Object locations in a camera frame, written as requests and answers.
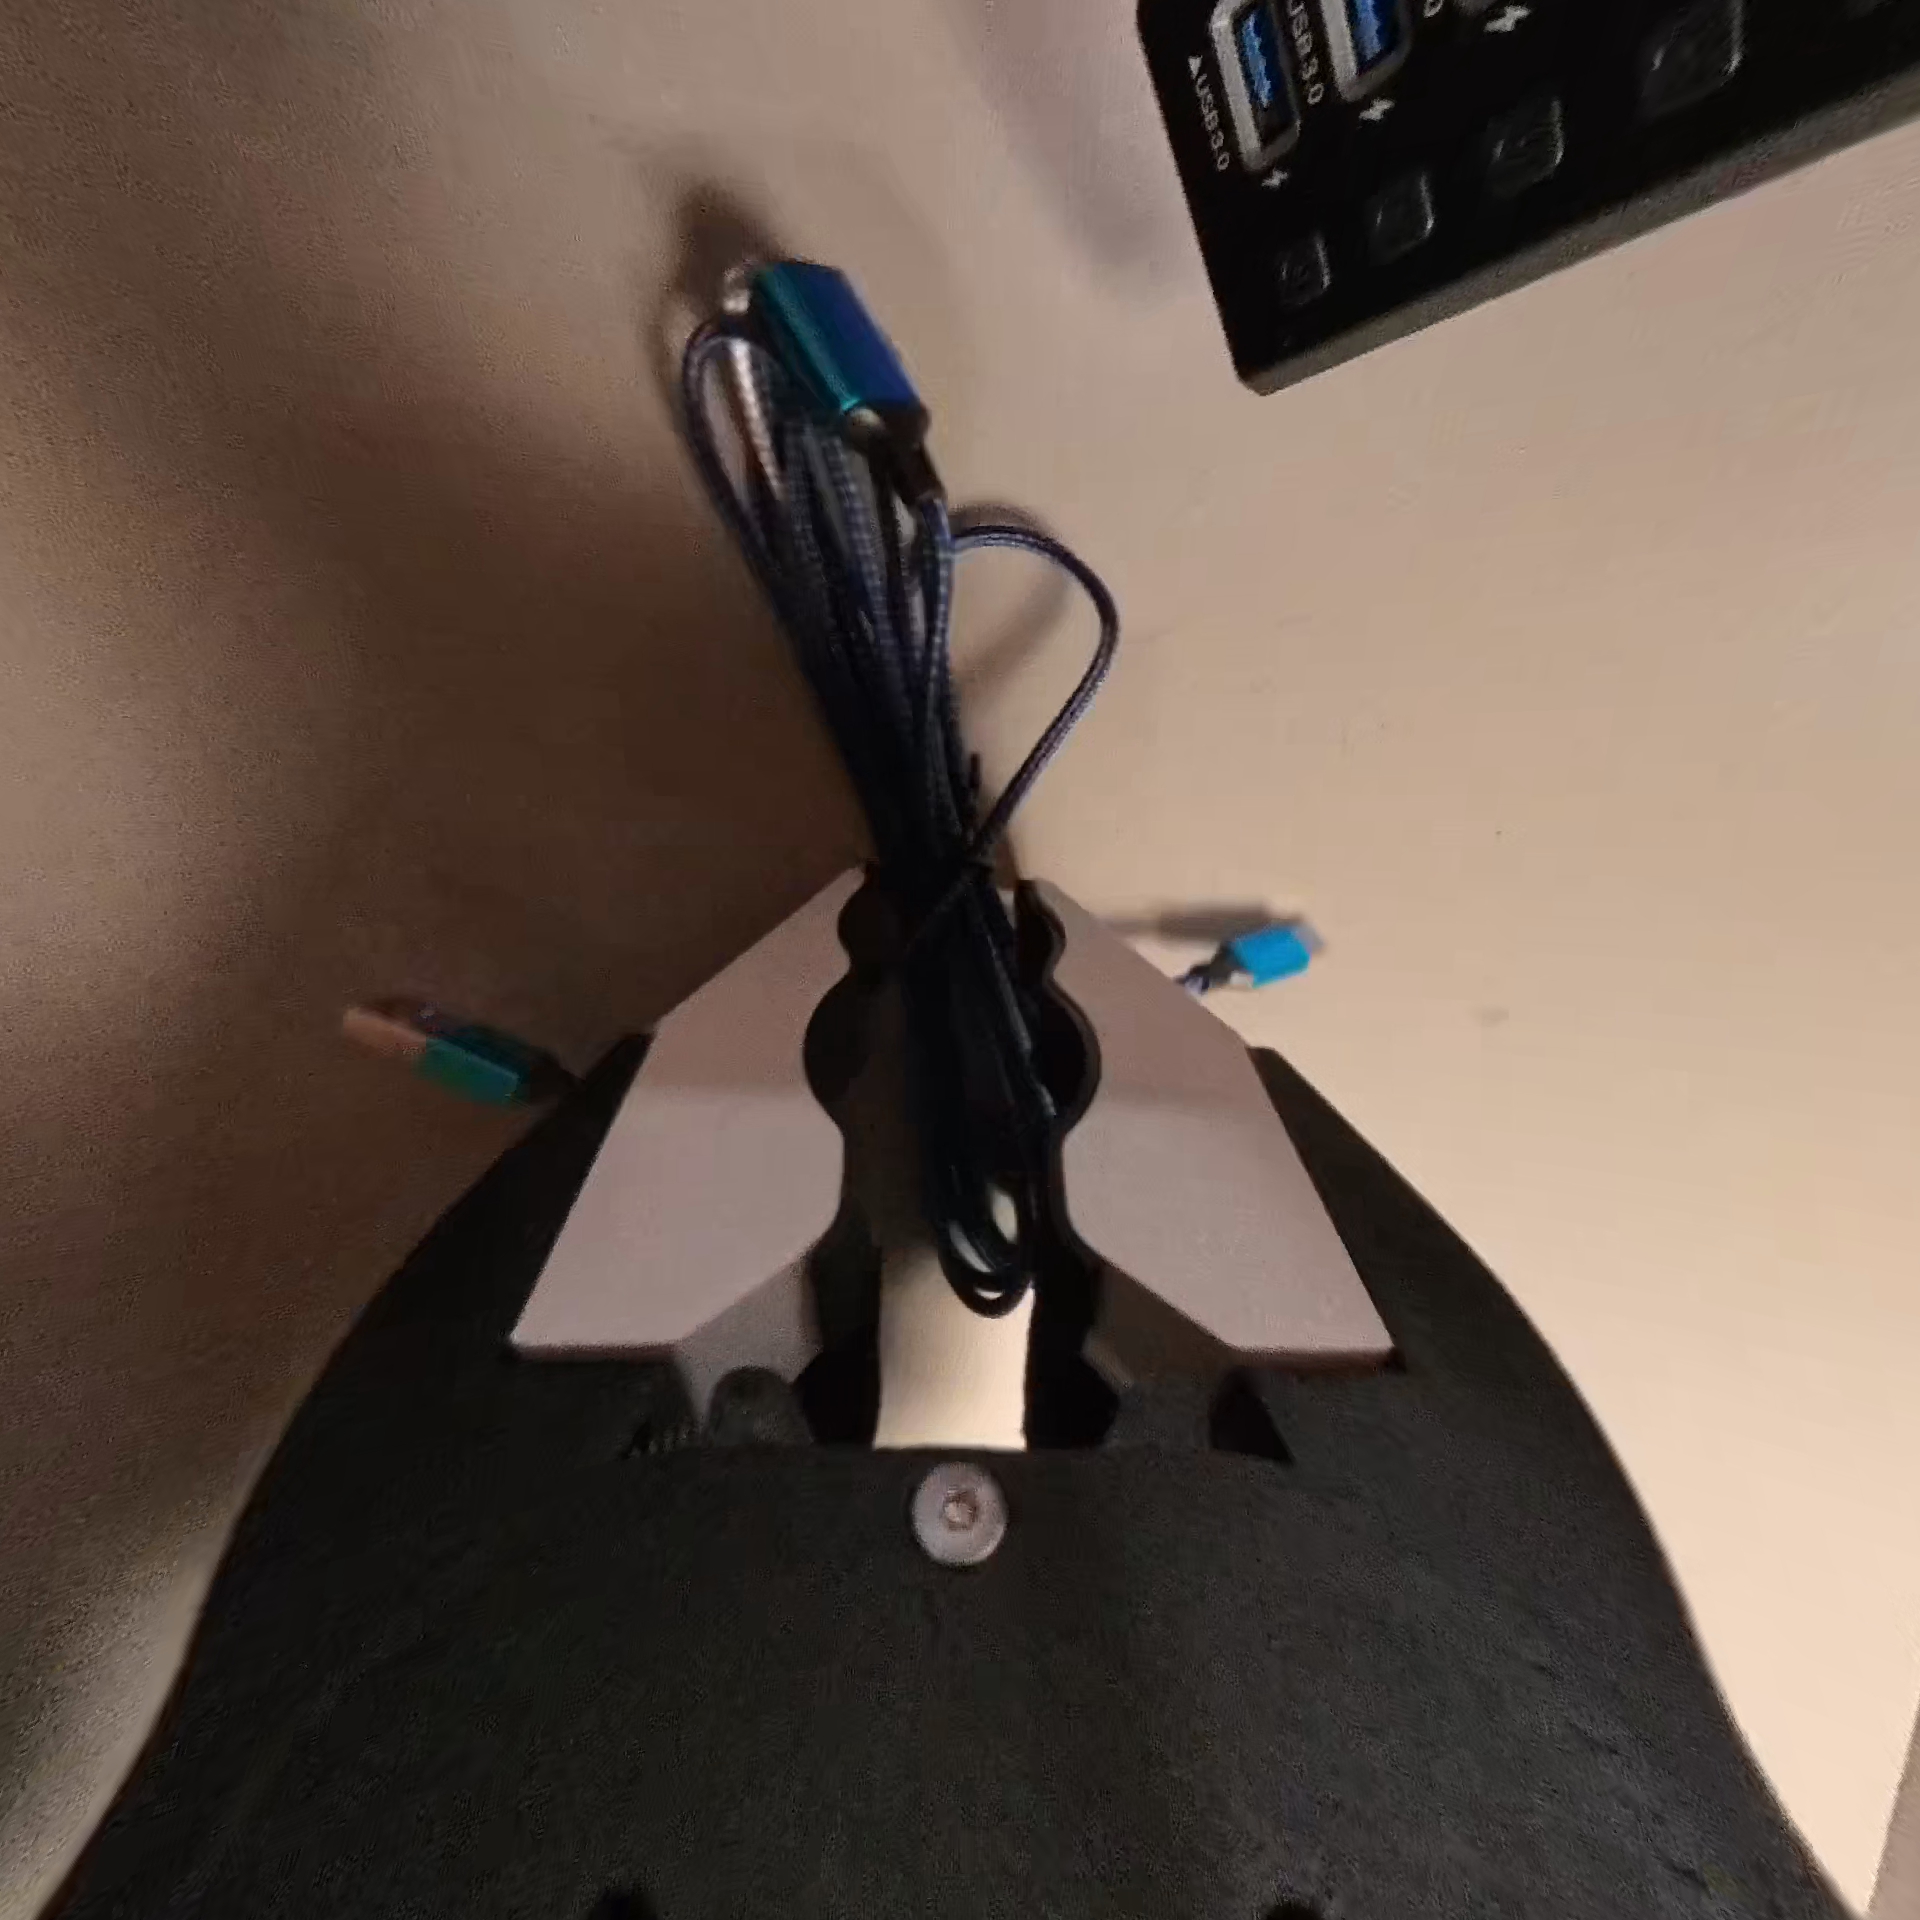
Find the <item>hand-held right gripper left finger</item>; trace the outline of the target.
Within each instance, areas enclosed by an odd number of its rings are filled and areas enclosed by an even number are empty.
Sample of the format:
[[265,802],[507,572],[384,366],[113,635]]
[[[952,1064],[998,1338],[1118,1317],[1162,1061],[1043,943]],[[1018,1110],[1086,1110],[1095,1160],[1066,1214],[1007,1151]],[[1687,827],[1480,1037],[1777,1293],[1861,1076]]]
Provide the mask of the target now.
[[871,872],[845,871],[661,1020],[520,1309],[520,1358],[721,1386],[875,1352],[858,1167],[890,1085],[882,984],[858,958],[875,902]]

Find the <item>dark usb hub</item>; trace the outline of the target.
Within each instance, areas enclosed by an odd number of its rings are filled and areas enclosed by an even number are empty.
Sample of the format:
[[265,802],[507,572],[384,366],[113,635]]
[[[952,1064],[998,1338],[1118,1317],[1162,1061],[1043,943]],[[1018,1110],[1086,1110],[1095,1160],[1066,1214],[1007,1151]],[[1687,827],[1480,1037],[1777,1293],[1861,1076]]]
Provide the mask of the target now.
[[1915,3],[1141,3],[1136,30],[1254,394],[1918,107]]

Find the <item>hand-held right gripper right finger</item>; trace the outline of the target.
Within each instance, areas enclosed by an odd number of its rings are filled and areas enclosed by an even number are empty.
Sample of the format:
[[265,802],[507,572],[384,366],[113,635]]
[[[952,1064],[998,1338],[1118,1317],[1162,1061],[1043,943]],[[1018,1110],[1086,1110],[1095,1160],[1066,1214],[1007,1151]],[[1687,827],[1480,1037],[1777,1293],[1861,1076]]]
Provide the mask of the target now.
[[1239,1032],[1054,882],[1021,904],[1045,939],[1040,984],[1089,1048],[1058,1192],[1095,1269],[1085,1352],[1102,1381],[1203,1389],[1387,1362],[1394,1339]]

